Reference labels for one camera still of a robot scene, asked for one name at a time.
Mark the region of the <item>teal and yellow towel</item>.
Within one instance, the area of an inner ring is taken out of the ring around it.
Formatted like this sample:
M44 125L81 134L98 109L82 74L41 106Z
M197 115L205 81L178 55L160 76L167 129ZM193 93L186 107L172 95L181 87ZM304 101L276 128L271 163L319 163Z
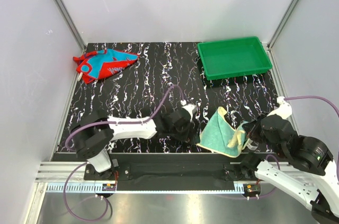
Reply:
M225 119L227 111L218 107L199 135L197 145L213 153L236 158L245 148L246 132L243 128L248 122L242 122L234 129Z

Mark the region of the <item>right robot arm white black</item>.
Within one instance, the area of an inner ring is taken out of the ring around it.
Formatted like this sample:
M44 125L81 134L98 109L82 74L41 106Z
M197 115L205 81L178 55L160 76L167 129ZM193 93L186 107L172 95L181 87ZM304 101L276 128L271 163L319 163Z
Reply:
M261 115L243 129L249 139L267 144L278 157L307 174L313 185L290 177L255 153L240 163L243 178L272 184L301 203L318 223L338 223L337 166L322 141L298 135L288 120L276 114Z

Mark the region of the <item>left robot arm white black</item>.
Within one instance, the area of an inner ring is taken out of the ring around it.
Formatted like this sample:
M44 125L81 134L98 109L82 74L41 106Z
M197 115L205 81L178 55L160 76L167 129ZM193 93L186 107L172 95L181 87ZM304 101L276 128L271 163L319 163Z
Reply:
M79 160L91 164L100 178L107 180L114 174L105 146L120 139L170 137L188 141L190 127L197 108L187 104L172 113L156 114L143 119L116 118L98 111L77 123L71 130L71 139Z

